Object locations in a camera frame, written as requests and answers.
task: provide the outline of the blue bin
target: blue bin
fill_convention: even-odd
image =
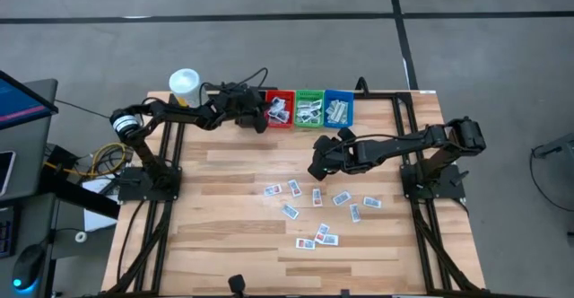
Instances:
[[[323,120],[325,127],[334,127],[334,128],[342,128],[342,127],[350,127],[352,125],[352,115],[353,111],[353,101],[355,99],[355,94],[353,92],[341,92],[341,91],[333,91],[333,90],[326,90],[323,105],[323,114],[325,115],[325,119]],[[346,101],[349,106],[347,107],[347,124],[338,124],[338,123],[329,123],[327,120],[328,114],[326,113],[326,109],[329,108],[331,105],[331,101]]]

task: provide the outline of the gray floor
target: gray floor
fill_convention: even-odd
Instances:
[[[574,10],[574,0],[401,0],[404,12]],[[389,12],[390,0],[0,0],[0,17],[192,15],[271,12]],[[528,155],[571,132],[574,19],[409,20],[419,87],[437,90],[445,119],[481,123],[488,149],[460,160],[471,224],[486,284],[495,292],[571,297],[572,214],[536,192]],[[0,64],[16,78],[54,77],[57,97],[110,113],[166,90],[171,72],[193,67],[205,80],[240,79],[268,66],[270,85],[404,89],[393,20],[162,24],[0,25]],[[50,141],[86,153],[114,136],[101,118],[60,107]],[[535,163],[543,188],[574,207],[571,165],[560,156]],[[61,208],[61,226],[81,226]],[[66,296],[99,289],[113,235],[76,246],[60,234],[55,289]]]

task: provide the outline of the wooden table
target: wooden table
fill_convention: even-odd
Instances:
[[[436,94],[412,94],[419,127],[443,123]],[[167,92],[149,96],[169,98]],[[354,107],[355,134],[396,135],[390,101],[356,101]],[[403,116],[408,133],[404,109]],[[155,153],[162,130],[156,128],[147,139]],[[334,136],[336,130],[268,128],[258,135],[233,122],[212,132],[187,126],[180,163],[183,181],[173,206],[161,294],[230,294],[227,280],[236,274],[245,277],[248,294],[339,294],[341,289],[353,294],[424,293],[413,218],[402,195],[400,159],[366,174],[340,172],[318,182],[307,168],[312,145],[323,134]],[[291,179],[299,182],[302,196],[292,197],[287,186]],[[265,186],[275,183],[282,184],[283,193],[264,197]],[[321,188],[323,207],[311,203],[315,187]],[[343,190],[360,204],[361,222],[352,223],[348,205],[333,204],[331,198]],[[363,206],[363,196],[382,200],[383,208]],[[284,203],[300,210],[297,220],[281,212]],[[435,203],[445,249],[471,281],[484,286],[465,211],[448,199]],[[129,203],[121,208],[102,290],[116,283],[119,251],[135,207]],[[140,249],[146,211],[147,204],[135,219],[123,272]],[[313,239],[320,223],[331,226],[340,245],[295,249],[295,238]],[[429,252],[435,286],[440,288],[436,258]],[[148,263],[144,289],[150,287],[151,274]]]

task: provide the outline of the computer mouse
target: computer mouse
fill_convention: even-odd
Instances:
[[[12,285],[25,290],[34,284],[44,261],[46,252],[41,244],[33,244],[20,254],[12,271]]]

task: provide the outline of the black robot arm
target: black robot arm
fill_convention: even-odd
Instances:
[[[174,171],[175,168],[168,167],[164,160],[155,156],[145,143],[145,138],[159,124],[163,122],[186,123],[203,130],[214,130],[223,121],[252,118],[252,125],[257,133],[263,133],[267,128],[264,112],[269,106],[270,104],[261,98],[257,88],[248,87],[244,83],[228,83],[222,85],[219,94],[196,108],[168,104],[155,99],[142,105],[114,110],[109,121],[117,136],[124,144],[132,147],[142,160],[141,173],[129,179],[132,184],[138,183],[138,185],[132,185],[132,188],[137,188],[138,191],[131,192],[141,194],[151,190],[154,193],[169,193],[171,196],[171,190],[178,188],[178,172]],[[142,115],[151,117],[145,125],[137,119]],[[145,180],[138,181],[140,176]],[[132,197],[134,196],[122,196],[120,190],[120,200],[135,199]]]
[[[423,131],[386,141],[357,141],[369,136],[356,136],[348,128],[341,129],[338,136],[340,139],[321,136],[313,145],[313,163],[308,171],[318,180],[338,171],[365,173],[388,158],[439,148],[430,159],[417,162],[421,182],[426,182],[436,179],[444,167],[460,156],[477,155],[486,148],[478,123],[469,118],[428,126]]]

